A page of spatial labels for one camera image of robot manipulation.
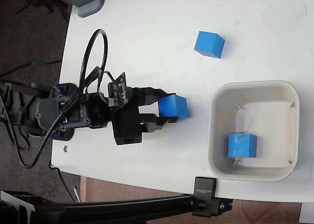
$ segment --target white bowl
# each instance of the white bowl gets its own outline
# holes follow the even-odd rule
[[[280,181],[295,168],[299,147],[300,99],[284,81],[232,83],[215,93],[210,106],[208,160],[221,179]],[[256,158],[228,158],[229,134],[258,136]]]

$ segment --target wooden floor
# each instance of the wooden floor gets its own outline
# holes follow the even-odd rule
[[[114,201],[164,197],[176,193],[126,186],[91,178],[81,178],[82,201]],[[274,203],[234,200],[232,211],[210,219],[194,217],[190,213],[149,221],[150,224],[297,224],[300,203]]]

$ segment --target black clamp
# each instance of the black clamp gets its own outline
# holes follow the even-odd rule
[[[232,210],[233,200],[215,198],[216,178],[196,177],[192,215],[210,218]]]

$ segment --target circuit board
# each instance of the circuit board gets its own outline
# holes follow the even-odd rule
[[[122,73],[116,80],[108,84],[108,92],[109,106],[113,107],[115,111],[129,102],[125,73]]]

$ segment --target robotic arm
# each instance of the robotic arm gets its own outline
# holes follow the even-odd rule
[[[174,93],[168,94],[151,87],[132,88],[126,84],[125,73],[114,79],[109,72],[104,71],[107,47],[104,31],[97,30],[93,34],[82,69],[86,71],[91,47],[100,33],[105,41],[103,65],[101,68],[96,67],[86,79],[83,78],[84,87],[74,84],[59,84],[55,87],[39,84],[24,86],[0,82],[0,94],[9,117],[13,124],[19,125],[21,134],[43,137],[53,129],[53,139],[70,140],[76,128],[103,128],[112,122],[116,143],[122,145],[140,143],[142,133],[150,133],[162,129],[166,123],[177,122],[177,116],[157,117],[155,114],[141,114],[138,109],[139,106],[150,105]],[[108,84],[108,98],[99,91],[104,73],[112,80]],[[98,92],[88,93],[88,86],[97,79]],[[0,118],[7,120],[3,105],[0,106]]]

